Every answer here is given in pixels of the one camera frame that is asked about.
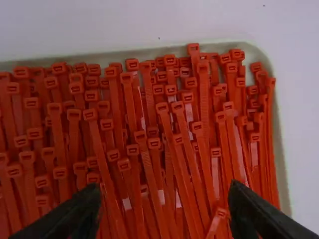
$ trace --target zip tie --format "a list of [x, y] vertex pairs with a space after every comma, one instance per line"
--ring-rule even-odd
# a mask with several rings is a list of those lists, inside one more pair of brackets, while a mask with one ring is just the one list
[[271, 197], [272, 203], [275, 207], [280, 209], [280, 201], [278, 195], [277, 177], [276, 177], [276, 166], [273, 146], [273, 98], [274, 89], [276, 84], [276, 78], [269, 77], [266, 81], [267, 92], [268, 92], [268, 108], [267, 108], [267, 136], [268, 136], [268, 151], [269, 151], [269, 183], [271, 186]]
[[179, 238], [184, 238], [184, 210], [180, 203], [180, 197], [176, 190], [176, 209], [175, 209], [175, 219], [178, 228]]
[[244, 131], [244, 126], [247, 125], [247, 121], [248, 121], [247, 116], [238, 116], [236, 119], [236, 125], [239, 131], [239, 137], [240, 137], [241, 146], [242, 146], [243, 160], [244, 160], [244, 165], [246, 169], [248, 185], [250, 189], [254, 191], [253, 178], [251, 174], [252, 165], [251, 165], [251, 159], [250, 159], [250, 155], [249, 155], [249, 151], [247, 147], [247, 138]]
[[80, 110], [85, 109], [85, 101], [83, 97], [84, 87], [83, 87], [83, 76], [80, 73], [72, 73], [69, 75], [69, 91], [73, 95], [76, 102], [76, 108]]
[[167, 193], [170, 197], [172, 210], [175, 210], [175, 186], [174, 186], [174, 168], [172, 164], [171, 153], [167, 144], [165, 135], [162, 134], [162, 141], [164, 144], [164, 158], [165, 158], [165, 174]]
[[97, 102], [99, 100], [99, 94], [97, 90], [86, 90], [84, 92], [84, 100], [85, 102], [88, 102], [88, 107], [90, 108], [96, 108]]
[[120, 104], [120, 111], [122, 115], [122, 125], [125, 125], [125, 103], [124, 103], [124, 96], [123, 96], [123, 90], [121, 86], [121, 80], [120, 80], [120, 74], [123, 72], [123, 67], [122, 64], [119, 62], [111, 62], [109, 64], [111, 67], [115, 67], [117, 70], [117, 76], [116, 76], [116, 83], [118, 86], [118, 91], [119, 91], [119, 104]]
[[223, 104], [223, 107], [226, 113], [227, 137], [228, 137], [228, 145], [230, 149], [229, 152], [231, 156], [233, 176], [234, 176], [234, 179], [245, 183], [245, 175], [242, 174], [242, 170], [240, 169], [240, 167], [243, 167], [243, 165], [240, 165], [239, 163], [238, 153], [236, 148], [236, 145], [240, 142], [237, 142], [235, 138], [234, 103], [225, 102]]
[[[103, 183], [100, 183], [100, 191], [104, 191], [104, 185]], [[101, 216], [101, 223], [100, 223], [100, 228], [101, 228], [101, 235], [102, 238], [112, 238], [111, 237], [111, 228], [109, 224], [109, 217], [108, 217], [108, 212], [107, 212], [107, 205], [106, 205], [106, 195], [105, 193], [102, 193], [101, 195], [101, 203], [102, 203], [102, 216]]]
[[[262, 118], [257, 117], [257, 121], [262, 121], [262, 124], [259, 124], [259, 126], [262, 126], [262, 144], [264, 147], [264, 157], [265, 157], [265, 170], [266, 170], [266, 175], [267, 175], [267, 182], [268, 185], [270, 186], [269, 182], [269, 147], [268, 147], [268, 134], [267, 134], [267, 125], [268, 123], [268, 117], [267, 117], [267, 112], [268, 112], [268, 94], [261, 94], [258, 97], [258, 101], [261, 105], [261, 111], [264, 113], [264, 116]], [[269, 189], [268, 192], [268, 201], [271, 202], [271, 187], [267, 187]]]
[[59, 89], [59, 82], [55, 76], [44, 78], [45, 87], [51, 92], [54, 102], [62, 103], [62, 94]]
[[83, 77], [88, 74], [88, 67], [85, 62], [74, 64], [73, 69], [76, 73], [80, 73]]
[[35, 201], [37, 207], [41, 208], [41, 215], [45, 215], [50, 212], [53, 206], [57, 205], [57, 200], [54, 199], [54, 196], [58, 196], [58, 191], [55, 190], [53, 184], [53, 175], [52, 173], [43, 174], [34, 178], [35, 187], [37, 189], [43, 190], [43, 194], [35, 196]]
[[199, 62], [196, 66], [196, 72], [199, 75], [199, 91], [200, 91], [200, 120], [203, 126], [203, 136], [205, 143], [209, 146], [208, 139], [210, 134], [216, 134], [215, 131], [210, 132], [209, 128], [209, 65], [207, 61]]
[[86, 187], [86, 174], [88, 172], [87, 162], [75, 162], [73, 164], [73, 172], [76, 175], [76, 187], [79, 191]]
[[125, 181], [123, 181], [121, 173], [118, 171], [116, 161], [120, 159], [120, 152], [117, 148], [107, 151], [107, 159], [111, 162], [111, 173], [114, 177], [114, 182], [117, 189], [119, 190], [121, 199], [128, 198], [128, 192], [126, 190]]
[[149, 118], [149, 125], [147, 126], [156, 126], [157, 118], [156, 118], [155, 104], [154, 104], [153, 91], [152, 91], [150, 62], [141, 62], [140, 72], [142, 74], [142, 78], [144, 82], [147, 112], [148, 112], [148, 118]]
[[192, 103], [194, 101], [194, 94], [193, 92], [184, 92], [181, 94], [181, 99], [184, 103], [185, 108], [185, 115], [186, 115], [186, 122], [187, 122], [187, 130], [188, 130], [188, 136], [189, 139], [192, 141], [194, 139], [193, 133], [190, 131], [188, 125], [194, 121], [193, 116], [193, 109], [192, 109]]
[[198, 231], [199, 229], [196, 226], [192, 211], [190, 209], [191, 208], [190, 201], [189, 201], [189, 197], [188, 197], [187, 186], [185, 184], [186, 179], [183, 176], [183, 172], [182, 172], [182, 169], [180, 167], [180, 162], [176, 156], [175, 146], [174, 146], [175, 142], [174, 142], [174, 138], [173, 138], [173, 132], [172, 132], [172, 129], [170, 127], [170, 120], [169, 120], [169, 116], [168, 116], [167, 103], [156, 104], [156, 110], [160, 116], [160, 119], [161, 119], [162, 124], [163, 124], [163, 130], [164, 130], [164, 133], [166, 135], [167, 145], [169, 147], [169, 151], [171, 154], [171, 159], [172, 159], [171, 161], [173, 164], [174, 174], [175, 174], [175, 178], [176, 178], [177, 185], [178, 185], [178, 192], [181, 196], [181, 200], [182, 200], [183, 208], [184, 208], [184, 212], [185, 212], [185, 217], [186, 217], [187, 224], [188, 224], [188, 230], [189, 230], [191, 238], [195, 239], [195, 238], [198, 238], [200, 236], [199, 235], [200, 233]]
[[144, 171], [145, 171], [146, 179], [149, 185], [149, 190], [151, 193], [151, 199], [154, 206], [155, 217], [158, 222], [160, 235], [163, 239], [166, 239], [166, 238], [169, 238], [169, 232], [168, 232], [167, 224], [165, 223], [164, 213], [162, 211], [160, 199], [158, 196], [155, 175], [153, 172], [152, 162], [151, 162], [149, 150], [147, 147], [146, 132], [145, 131], [134, 132], [134, 137], [135, 137], [136, 143], [139, 145], [139, 148], [140, 148]]
[[100, 77], [100, 88], [102, 93], [102, 99], [110, 100], [110, 84], [109, 80], [105, 79], [105, 77]]
[[[85, 101], [83, 97], [84, 87], [83, 87], [83, 76], [80, 73], [73, 73], [69, 75], [70, 84], [69, 90], [71, 95], [73, 95], [76, 103], [76, 108], [80, 110], [85, 109]], [[89, 154], [90, 152], [90, 132], [88, 124], [80, 121], [80, 126], [83, 135], [85, 152]]]
[[255, 113], [254, 122], [259, 125], [259, 141], [258, 141], [258, 156], [259, 156], [259, 173], [260, 173], [260, 183], [261, 183], [261, 195], [265, 200], [269, 200], [268, 192], [268, 180], [267, 180], [267, 158], [266, 158], [266, 148], [265, 148], [265, 138], [264, 138], [264, 113]]
[[16, 126], [16, 132], [18, 135], [25, 134], [25, 124], [23, 123], [24, 114], [22, 108], [22, 92], [20, 90], [20, 83], [9, 82], [6, 85], [6, 93], [11, 96], [12, 111], [14, 115], [14, 122]]
[[68, 181], [68, 169], [66, 166], [58, 166], [53, 168], [53, 179], [58, 180], [60, 203], [71, 198], [71, 190]]
[[131, 140], [134, 141], [133, 133], [138, 130], [136, 115], [135, 115], [135, 105], [133, 97], [133, 75], [132, 73], [121, 73], [120, 74], [121, 83], [123, 85], [124, 97], [126, 102], [126, 112], [128, 116], [128, 125], [131, 132]]
[[19, 153], [19, 161], [24, 169], [24, 188], [25, 198], [28, 209], [29, 224], [35, 222], [40, 218], [40, 213], [36, 205], [35, 195], [36, 190], [34, 186], [34, 168], [35, 154], [32, 151], [25, 151]]
[[155, 65], [159, 71], [164, 70], [165, 69], [164, 57], [159, 56], [159, 57], [155, 58]]
[[196, 193], [197, 203], [200, 210], [201, 219], [204, 224], [204, 228], [208, 227], [209, 224], [209, 214], [206, 206], [205, 193], [203, 190], [203, 185], [200, 179], [200, 174], [198, 171], [198, 166], [194, 158], [194, 152], [192, 150], [192, 145], [190, 138], [188, 136], [187, 124], [184, 117], [184, 105], [182, 102], [175, 102], [171, 104], [173, 113], [176, 114], [178, 126], [180, 129], [182, 143], [184, 144], [184, 150], [191, 173], [192, 182], [194, 184], [194, 190]]
[[16, 66], [13, 69], [13, 76], [19, 80], [21, 84], [21, 94], [23, 97], [31, 97], [30, 91], [30, 69], [26, 66]]
[[194, 188], [193, 188], [193, 185], [190, 181], [190, 176], [188, 174], [188, 168], [187, 168], [187, 165], [185, 163], [185, 158], [184, 158], [184, 153], [183, 153], [183, 148], [182, 148], [183, 139], [182, 139], [181, 134], [174, 134], [173, 137], [174, 137], [174, 144], [175, 144], [174, 147], [175, 147], [177, 159], [179, 160], [179, 164], [181, 166], [183, 178], [186, 179], [185, 184], [186, 184], [186, 188], [187, 188], [187, 192], [188, 192], [188, 196], [189, 196], [190, 205], [192, 206], [191, 213], [193, 214], [193, 218], [194, 218], [194, 221], [196, 223], [196, 227], [198, 229], [203, 230], [204, 223], [202, 223], [202, 224], [200, 223], [201, 217], [199, 214], [198, 206], [196, 205]]
[[23, 169], [22, 165], [19, 162], [10, 163], [7, 160], [7, 165], [5, 167], [5, 175], [9, 179], [13, 179], [16, 185], [16, 189], [18, 191], [18, 196], [22, 202], [21, 214], [22, 214], [22, 225], [28, 225], [28, 212], [24, 191], [24, 178], [23, 178]]
[[44, 115], [47, 115], [46, 105], [50, 103], [51, 100], [50, 100], [49, 92], [44, 84], [44, 78], [46, 76], [46, 72], [43, 67], [33, 67], [31, 68], [31, 72], [32, 72], [32, 78], [35, 81], [36, 89], [41, 99]]
[[124, 151], [124, 142], [123, 142], [123, 133], [122, 133], [122, 129], [123, 129], [122, 116], [120, 111], [118, 85], [116, 82], [118, 73], [115, 67], [107, 67], [104, 70], [104, 74], [105, 74], [105, 77], [109, 80], [109, 84], [110, 84], [110, 95], [111, 95], [112, 113], [113, 113], [113, 120], [114, 120], [115, 142], [120, 153], [124, 155], [125, 151]]
[[60, 192], [60, 202], [68, 200], [70, 195], [69, 181], [68, 181], [68, 169], [67, 169], [67, 159], [65, 155], [64, 147], [64, 137], [62, 132], [62, 122], [61, 113], [62, 106], [61, 103], [49, 103], [47, 105], [48, 114], [52, 120], [52, 132], [54, 139], [55, 155], [57, 158], [58, 167], [53, 169], [53, 178], [58, 180], [59, 192]]
[[6, 86], [11, 80], [11, 74], [0, 72], [0, 100], [3, 116], [3, 125], [5, 129], [6, 141], [8, 145], [8, 154], [16, 155], [18, 153], [15, 147], [14, 137], [16, 136], [15, 120], [12, 111], [11, 97], [6, 93]]
[[40, 105], [38, 97], [24, 98], [24, 108], [29, 110], [31, 127], [26, 130], [28, 140], [33, 142], [33, 148], [36, 153], [35, 169], [37, 174], [45, 173], [44, 163], [40, 160], [41, 150], [43, 148], [43, 128], [41, 123]]
[[198, 43], [190, 43], [187, 45], [187, 53], [190, 55], [193, 76], [196, 77], [196, 65], [199, 62], [199, 44]]
[[255, 73], [255, 84], [258, 86], [259, 92], [261, 94], [267, 93], [266, 82], [268, 78], [268, 72], [265, 70], [257, 71]]
[[220, 227], [220, 223], [222, 220], [226, 219], [227, 211], [223, 208], [217, 208], [214, 214], [214, 217], [211, 221], [208, 233], [206, 235], [206, 239], [213, 239], [217, 233], [218, 228]]
[[10, 178], [6, 176], [5, 167], [9, 162], [8, 153], [0, 153], [0, 180], [3, 191], [5, 192], [3, 197], [5, 200], [6, 208], [8, 211], [8, 218], [11, 225], [12, 233], [16, 233], [22, 229], [20, 215], [17, 207], [17, 201], [15, 199], [13, 186]]
[[210, 157], [207, 149], [207, 144], [205, 143], [204, 134], [203, 134], [203, 125], [202, 122], [194, 122], [191, 124], [191, 131], [196, 136], [196, 141], [198, 144], [198, 150], [200, 155], [200, 163], [204, 176], [205, 189], [209, 201], [209, 209], [212, 212], [213, 206], [215, 204], [216, 198], [214, 197], [214, 185], [211, 178], [210, 170]]
[[42, 216], [48, 214], [52, 210], [52, 198], [50, 194], [40, 194], [35, 196], [35, 202], [42, 211]]
[[109, 168], [106, 163], [106, 158], [105, 158], [105, 154], [102, 147], [99, 127], [97, 124], [97, 118], [98, 118], [97, 111], [94, 108], [89, 110], [84, 110], [83, 118], [85, 121], [89, 122], [90, 132], [93, 139], [94, 152], [98, 158], [98, 164], [99, 164], [102, 181], [106, 186], [105, 189], [108, 195], [107, 196], [108, 202], [110, 202], [111, 214], [113, 215], [115, 220], [118, 222], [116, 223], [118, 235], [121, 238], [128, 239], [128, 235], [126, 232], [126, 228], [124, 226], [124, 221], [121, 215], [121, 211], [117, 204], [113, 181], [109, 173]]
[[213, 179], [213, 186], [214, 186], [214, 195], [215, 199], [217, 201], [221, 201], [221, 195], [219, 188], [220, 182], [219, 182], [219, 175], [221, 175], [220, 171], [220, 159], [221, 158], [221, 148], [220, 147], [214, 147], [210, 149], [210, 160], [211, 160], [211, 175]]
[[212, 52], [208, 54], [208, 60], [210, 65], [211, 85], [216, 86], [219, 84], [219, 67], [218, 67], [219, 54]]
[[59, 166], [66, 165], [66, 156], [64, 148], [64, 139], [62, 131], [61, 113], [62, 106], [61, 103], [49, 103], [47, 105], [48, 114], [52, 120], [52, 131], [54, 137], [55, 154], [57, 158], [57, 163]]
[[158, 83], [164, 84], [167, 83], [168, 79], [167, 79], [167, 73], [166, 71], [157, 71], [156, 73], [156, 81]]
[[136, 109], [137, 126], [138, 129], [146, 129], [145, 121], [148, 122], [148, 116], [145, 112], [146, 108], [143, 107], [142, 96], [140, 90], [140, 80], [138, 70], [140, 68], [138, 59], [126, 59], [125, 60], [126, 70], [133, 74], [133, 98]]
[[117, 166], [120, 173], [122, 173], [124, 183], [126, 185], [127, 191], [129, 192], [129, 197], [122, 199], [122, 204], [127, 214], [127, 221], [128, 221], [131, 237], [135, 238], [137, 236], [137, 231], [136, 231], [137, 228], [135, 224], [136, 215], [133, 214], [132, 204], [130, 201], [130, 198], [133, 201], [132, 184], [131, 184], [131, 181], [132, 181], [131, 180], [131, 163], [128, 158], [122, 158], [117, 160]]
[[51, 65], [52, 73], [57, 78], [61, 91], [63, 101], [70, 101], [72, 97], [69, 92], [69, 73], [65, 62], [56, 62]]
[[152, 164], [154, 170], [154, 176], [158, 189], [158, 196], [161, 203], [162, 210], [168, 219], [168, 229], [172, 238], [179, 238], [177, 232], [176, 222], [174, 220], [174, 213], [171, 207], [166, 203], [165, 195], [164, 195], [164, 185], [162, 181], [162, 171], [160, 165], [160, 138], [153, 137], [148, 138], [148, 147], [151, 152]]
[[89, 76], [100, 76], [101, 75], [101, 67], [99, 64], [87, 64], [88, 75]]
[[156, 226], [156, 221], [153, 215], [153, 210], [149, 200], [149, 189], [147, 184], [141, 186], [141, 195], [143, 201], [143, 212], [145, 216], [145, 222], [148, 227], [149, 235], [151, 239], [160, 239], [160, 233]]
[[252, 132], [249, 134], [249, 151], [250, 151], [250, 158], [251, 158], [251, 174], [254, 183], [255, 192], [258, 195], [262, 195], [261, 193], [261, 182], [260, 182], [260, 172], [259, 172], [259, 156], [258, 156], [258, 142], [260, 141], [260, 133], [259, 132]]
[[227, 118], [226, 113], [224, 111], [215, 113], [215, 121], [218, 124], [218, 130], [219, 130], [219, 143], [220, 143], [221, 151], [222, 151], [221, 165], [226, 178], [225, 185], [226, 185], [226, 188], [228, 189], [234, 177], [232, 172], [232, 163], [230, 159], [229, 146], [228, 146], [226, 118]]
[[191, 61], [189, 56], [179, 57], [179, 66], [180, 67], [191, 67]]
[[165, 101], [165, 96], [164, 96], [164, 85], [152, 85], [153, 89], [153, 96], [154, 96], [154, 101], [155, 103], [160, 103]]
[[139, 146], [138, 144], [130, 144], [126, 146], [127, 155], [131, 161], [132, 173], [132, 190], [133, 190], [133, 205], [135, 220], [137, 226], [137, 236], [141, 239], [147, 238], [146, 228], [144, 225], [143, 208], [142, 208], [142, 195], [140, 184], [140, 170], [139, 170]]
[[198, 111], [198, 93], [197, 93], [197, 79], [195, 77], [189, 77], [185, 79], [185, 88], [193, 92], [193, 118], [194, 121], [199, 121], [199, 111]]

